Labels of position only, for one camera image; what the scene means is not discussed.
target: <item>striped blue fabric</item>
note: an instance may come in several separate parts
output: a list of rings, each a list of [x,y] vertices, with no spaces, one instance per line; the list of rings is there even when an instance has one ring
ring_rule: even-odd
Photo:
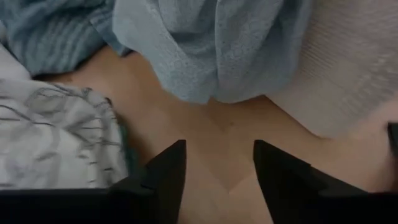
[[[32,76],[70,72],[103,45],[129,52],[112,32],[115,0],[0,0],[7,47]]]

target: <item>light blue fabric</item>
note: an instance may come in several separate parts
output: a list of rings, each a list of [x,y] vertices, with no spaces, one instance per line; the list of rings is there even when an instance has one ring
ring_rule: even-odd
[[[117,0],[113,30],[180,99],[233,103],[288,83],[311,0]]]
[[[33,75],[76,69],[104,44],[128,53],[112,32],[114,0],[0,0],[7,47]]]

